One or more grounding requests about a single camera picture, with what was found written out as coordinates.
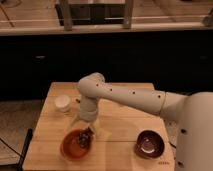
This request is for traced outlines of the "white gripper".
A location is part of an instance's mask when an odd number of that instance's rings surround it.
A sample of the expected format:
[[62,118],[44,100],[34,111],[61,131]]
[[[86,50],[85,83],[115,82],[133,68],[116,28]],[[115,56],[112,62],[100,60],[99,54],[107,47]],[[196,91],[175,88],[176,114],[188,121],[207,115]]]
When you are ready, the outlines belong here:
[[80,121],[80,119],[91,122],[89,128],[91,131],[98,135],[98,121],[95,121],[98,115],[98,100],[94,98],[89,98],[86,96],[81,96],[79,114],[77,117],[73,118],[70,125],[69,131],[71,131],[74,125]]

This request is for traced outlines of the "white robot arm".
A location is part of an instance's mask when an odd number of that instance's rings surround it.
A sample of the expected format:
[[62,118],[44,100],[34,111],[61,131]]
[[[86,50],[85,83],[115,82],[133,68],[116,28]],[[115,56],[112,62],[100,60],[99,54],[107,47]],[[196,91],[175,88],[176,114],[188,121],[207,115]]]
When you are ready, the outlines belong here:
[[213,171],[213,92],[182,95],[114,86],[98,72],[81,78],[77,90],[79,119],[94,122],[99,100],[107,99],[172,120],[179,125],[174,171]]

